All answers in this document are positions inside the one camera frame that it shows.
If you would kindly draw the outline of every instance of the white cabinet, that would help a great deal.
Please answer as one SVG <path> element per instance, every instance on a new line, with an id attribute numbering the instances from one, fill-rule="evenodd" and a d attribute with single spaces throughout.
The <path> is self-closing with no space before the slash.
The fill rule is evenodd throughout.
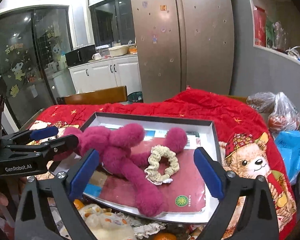
<path id="1" fill-rule="evenodd" d="M 117 86 L 127 86 L 128 94 L 141 91 L 138 57 L 113 59 Z"/>
<path id="2" fill-rule="evenodd" d="M 142 91 L 138 57 L 100 60 L 69 70 L 77 93 L 117 86 L 127 86 L 128 94 Z"/>
<path id="3" fill-rule="evenodd" d="M 112 60 L 89 64 L 88 75 L 92 81 L 92 91 L 113 88 L 117 86 Z"/>
<path id="4" fill-rule="evenodd" d="M 92 83 L 89 82 L 88 79 L 89 76 L 87 65 L 81 65 L 78 67 L 71 68 L 69 70 L 76 93 L 86 93 L 94 91 L 91 86 Z"/>

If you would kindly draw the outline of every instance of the screw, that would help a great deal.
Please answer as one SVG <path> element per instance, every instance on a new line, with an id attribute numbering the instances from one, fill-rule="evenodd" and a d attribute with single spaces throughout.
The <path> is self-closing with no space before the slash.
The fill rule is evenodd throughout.
<path id="1" fill-rule="evenodd" d="M 58 174 L 57 174 L 57 178 L 58 179 L 63 179 L 67 176 L 67 173 L 64 172 L 64 171 L 60 171 Z"/>
<path id="2" fill-rule="evenodd" d="M 263 181 L 266 180 L 266 178 L 265 178 L 264 176 L 262 176 L 262 175 L 258 175 L 258 176 L 257 176 L 257 179 L 258 179 L 259 181 L 261 181 L 261 182 L 263 182 Z"/>
<path id="3" fill-rule="evenodd" d="M 30 176 L 28 179 L 27 179 L 27 181 L 28 182 L 34 182 L 34 180 L 35 180 L 35 177 L 34 176 Z"/>
<path id="4" fill-rule="evenodd" d="M 234 171 L 228 171 L 227 176 L 230 177 L 230 178 L 234 178 L 235 177 L 235 172 Z"/>

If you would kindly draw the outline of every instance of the trash can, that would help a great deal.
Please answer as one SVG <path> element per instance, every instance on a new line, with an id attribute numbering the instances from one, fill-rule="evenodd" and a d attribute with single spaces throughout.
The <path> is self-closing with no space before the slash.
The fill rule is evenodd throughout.
<path id="1" fill-rule="evenodd" d="M 128 103 L 143 103 L 142 92 L 133 92 L 128 95 Z"/>

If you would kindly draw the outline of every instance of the scrunchie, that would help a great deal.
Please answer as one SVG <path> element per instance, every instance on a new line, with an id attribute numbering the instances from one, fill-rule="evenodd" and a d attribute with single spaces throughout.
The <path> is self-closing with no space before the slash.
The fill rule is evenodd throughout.
<path id="1" fill-rule="evenodd" d="M 158 172 L 159 161 L 162 157 L 168 158 L 168 161 L 170 162 L 170 166 L 164 170 L 164 175 L 161 175 Z M 157 145 L 151 148 L 151 155 L 148 158 L 148 162 L 150 166 L 145 169 L 145 173 L 147 173 L 146 179 L 155 185 L 171 183 L 172 179 L 170 176 L 180 169 L 176 153 L 162 145 Z"/>

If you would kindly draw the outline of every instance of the red box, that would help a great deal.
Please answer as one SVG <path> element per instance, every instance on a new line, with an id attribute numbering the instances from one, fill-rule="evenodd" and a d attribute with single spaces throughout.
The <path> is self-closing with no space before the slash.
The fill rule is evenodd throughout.
<path id="1" fill-rule="evenodd" d="M 253 7 L 255 44 L 266 47 L 266 11 L 258 6 Z"/>

